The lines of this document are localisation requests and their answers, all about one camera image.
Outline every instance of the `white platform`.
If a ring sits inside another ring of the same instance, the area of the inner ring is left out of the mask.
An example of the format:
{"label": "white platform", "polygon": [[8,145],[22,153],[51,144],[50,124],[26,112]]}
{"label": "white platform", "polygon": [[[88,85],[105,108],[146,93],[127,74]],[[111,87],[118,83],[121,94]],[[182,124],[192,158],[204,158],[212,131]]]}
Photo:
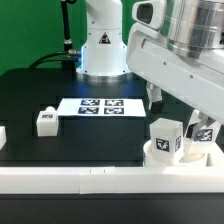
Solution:
{"label": "white platform", "polygon": [[224,192],[224,155],[208,153],[207,167],[0,168],[0,194]]}

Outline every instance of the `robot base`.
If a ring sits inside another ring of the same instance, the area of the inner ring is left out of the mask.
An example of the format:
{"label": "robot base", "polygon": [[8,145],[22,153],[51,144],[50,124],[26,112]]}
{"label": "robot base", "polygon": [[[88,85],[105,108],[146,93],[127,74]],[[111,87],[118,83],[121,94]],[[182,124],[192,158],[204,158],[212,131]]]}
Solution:
{"label": "robot base", "polygon": [[85,80],[87,82],[95,82],[95,83],[116,83],[123,82],[133,78],[133,73],[124,73],[116,76],[98,76],[98,75],[89,75],[86,73],[78,73],[77,78]]}

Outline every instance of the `metal cylinder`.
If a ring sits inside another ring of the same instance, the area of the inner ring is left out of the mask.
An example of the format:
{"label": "metal cylinder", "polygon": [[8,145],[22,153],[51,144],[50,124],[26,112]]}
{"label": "metal cylinder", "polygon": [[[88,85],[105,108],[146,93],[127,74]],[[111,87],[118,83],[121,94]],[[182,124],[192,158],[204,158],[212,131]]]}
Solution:
{"label": "metal cylinder", "polygon": [[199,58],[203,48],[223,48],[224,1],[167,0],[160,32],[180,56]]}

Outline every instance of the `white block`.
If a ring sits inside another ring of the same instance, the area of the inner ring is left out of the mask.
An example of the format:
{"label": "white block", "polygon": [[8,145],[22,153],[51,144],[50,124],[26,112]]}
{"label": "white block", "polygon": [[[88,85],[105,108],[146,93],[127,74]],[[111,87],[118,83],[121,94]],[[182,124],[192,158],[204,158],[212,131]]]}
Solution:
{"label": "white block", "polygon": [[152,158],[174,165],[183,157],[183,123],[160,118],[150,125]]}
{"label": "white block", "polygon": [[0,126],[0,150],[6,143],[5,127]]}
{"label": "white block", "polygon": [[80,169],[79,188],[80,194],[114,194],[116,191],[115,167]]}
{"label": "white block", "polygon": [[58,113],[55,110],[47,108],[46,111],[40,111],[37,118],[38,136],[57,136],[58,132]]}
{"label": "white block", "polygon": [[0,168],[0,194],[78,194],[78,168]]}

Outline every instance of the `black cable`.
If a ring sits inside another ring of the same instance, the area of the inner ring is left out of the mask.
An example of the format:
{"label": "black cable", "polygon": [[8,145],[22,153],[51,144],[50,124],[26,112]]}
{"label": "black cable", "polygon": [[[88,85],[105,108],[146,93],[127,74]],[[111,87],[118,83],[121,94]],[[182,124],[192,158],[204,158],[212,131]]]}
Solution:
{"label": "black cable", "polygon": [[68,51],[69,49],[72,49],[72,41],[70,37],[68,7],[66,1],[61,1],[61,10],[64,25],[64,50]]}
{"label": "black cable", "polygon": [[50,59],[50,60],[42,60],[42,61],[36,63],[32,67],[30,66],[29,68],[36,68],[38,65],[43,64],[43,63],[46,63],[46,62],[63,62],[63,61],[68,62],[68,63],[70,63],[70,62],[73,62],[74,63],[74,62],[79,62],[79,59],[78,58],[72,58],[72,59]]}
{"label": "black cable", "polygon": [[28,68],[35,68],[37,65],[41,64],[41,61],[44,61],[45,59],[52,58],[52,57],[59,56],[59,55],[66,55],[66,54],[68,54],[68,52],[66,52],[66,51],[48,54],[46,56],[39,58],[35,62],[33,62]]}

